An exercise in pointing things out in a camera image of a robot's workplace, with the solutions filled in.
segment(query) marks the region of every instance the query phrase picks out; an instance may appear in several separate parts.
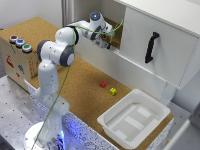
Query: yellow cube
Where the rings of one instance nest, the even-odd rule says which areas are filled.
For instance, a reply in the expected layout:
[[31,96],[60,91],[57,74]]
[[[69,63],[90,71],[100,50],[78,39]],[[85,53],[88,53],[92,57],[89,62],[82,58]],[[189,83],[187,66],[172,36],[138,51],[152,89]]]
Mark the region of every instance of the yellow cube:
[[114,89],[114,88],[112,88],[112,89],[110,89],[110,94],[112,95],[112,96],[115,96],[116,95],[116,89]]

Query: green cable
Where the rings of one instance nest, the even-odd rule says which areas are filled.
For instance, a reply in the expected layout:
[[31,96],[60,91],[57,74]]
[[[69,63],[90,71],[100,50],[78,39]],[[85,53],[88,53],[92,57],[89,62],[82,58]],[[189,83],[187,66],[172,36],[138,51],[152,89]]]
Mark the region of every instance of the green cable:
[[[80,26],[76,26],[76,27],[82,28],[82,29],[85,29],[85,30],[87,30],[87,31],[90,31],[90,32],[93,32],[93,33],[97,33],[97,34],[108,34],[108,33],[112,33],[112,32],[115,32],[116,30],[118,30],[118,29],[122,26],[122,24],[123,24],[123,20],[121,20],[121,23],[120,23],[119,26],[116,25],[115,28],[114,28],[112,31],[110,31],[110,32],[105,32],[105,33],[94,32],[94,31],[91,31],[91,30],[89,30],[89,29],[87,29],[87,28],[83,28],[83,27],[80,27]],[[73,29],[73,41],[74,41],[74,42],[73,42],[73,48],[75,49],[75,32],[74,32],[74,29]],[[67,74],[66,74],[66,76],[65,76],[65,79],[64,79],[64,81],[63,81],[63,84],[62,84],[62,86],[61,86],[61,88],[60,88],[60,91],[59,91],[59,93],[58,93],[58,96],[56,97],[56,99],[55,99],[53,105],[51,106],[51,108],[50,108],[50,110],[49,110],[49,112],[48,112],[48,114],[47,114],[47,117],[46,117],[45,120],[44,120],[44,123],[43,123],[43,125],[42,125],[42,127],[41,127],[41,129],[40,129],[40,131],[39,131],[39,133],[38,133],[38,135],[37,135],[37,137],[36,137],[36,140],[35,140],[35,142],[34,142],[32,148],[31,148],[31,150],[33,150],[33,148],[34,148],[34,146],[35,146],[35,143],[37,142],[37,140],[38,140],[38,138],[39,138],[39,136],[40,136],[40,133],[41,133],[43,127],[44,127],[44,124],[46,123],[47,118],[49,117],[51,111],[53,110],[54,105],[56,104],[56,102],[57,102],[57,100],[58,100],[58,97],[60,96],[60,93],[62,92],[63,86],[64,86],[64,84],[65,84],[65,82],[66,82],[66,79],[67,79],[67,77],[68,77],[68,74],[69,74],[70,67],[71,67],[71,66],[69,66],[69,69],[68,69],[68,71],[67,71]]]

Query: white plastic bin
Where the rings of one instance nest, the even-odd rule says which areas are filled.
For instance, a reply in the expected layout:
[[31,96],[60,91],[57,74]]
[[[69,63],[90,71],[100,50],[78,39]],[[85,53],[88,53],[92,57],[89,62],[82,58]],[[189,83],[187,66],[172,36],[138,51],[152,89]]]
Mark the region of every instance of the white plastic bin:
[[122,147],[135,149],[169,113],[169,108],[135,89],[97,121],[105,133]]

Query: brown box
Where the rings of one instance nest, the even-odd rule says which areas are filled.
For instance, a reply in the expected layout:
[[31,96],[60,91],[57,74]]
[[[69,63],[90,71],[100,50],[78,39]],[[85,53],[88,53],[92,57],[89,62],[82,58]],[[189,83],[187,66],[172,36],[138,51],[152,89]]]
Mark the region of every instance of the brown box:
[[[36,17],[0,31],[0,50],[6,74],[28,91],[27,81],[37,76],[40,63],[37,56],[37,45],[42,40],[55,40],[57,27]],[[31,53],[23,53],[22,49],[9,43],[9,38],[17,35],[33,48]]]

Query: door handle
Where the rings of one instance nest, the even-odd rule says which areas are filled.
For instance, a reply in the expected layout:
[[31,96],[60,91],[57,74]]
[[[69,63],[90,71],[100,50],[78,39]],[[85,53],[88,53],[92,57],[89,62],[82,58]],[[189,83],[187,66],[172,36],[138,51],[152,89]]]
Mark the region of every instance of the door handle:
[[151,56],[153,46],[154,46],[154,40],[158,38],[160,35],[156,32],[153,32],[153,36],[149,40],[148,48],[147,48],[147,53],[145,56],[145,63],[148,64],[150,61],[153,60],[153,57]]

